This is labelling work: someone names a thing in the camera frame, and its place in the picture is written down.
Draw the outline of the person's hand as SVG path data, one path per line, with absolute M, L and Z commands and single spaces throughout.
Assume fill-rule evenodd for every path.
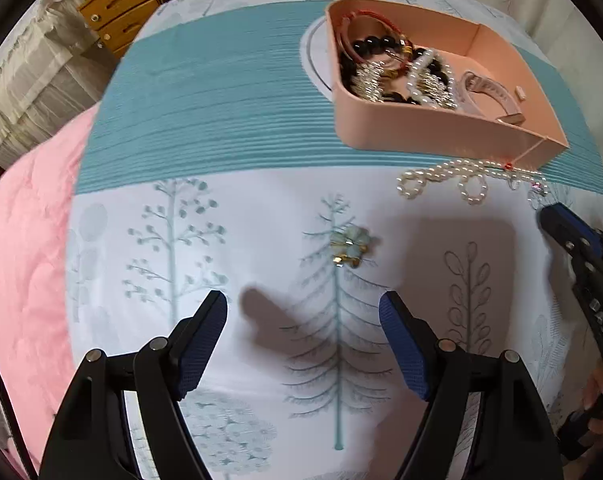
M 603 362 L 597 362 L 597 366 L 592 371 L 586 385 L 582 389 L 581 407 L 589 410 L 594 402 L 603 394 Z M 603 419 L 591 418 L 589 429 L 594 434 L 603 434 Z

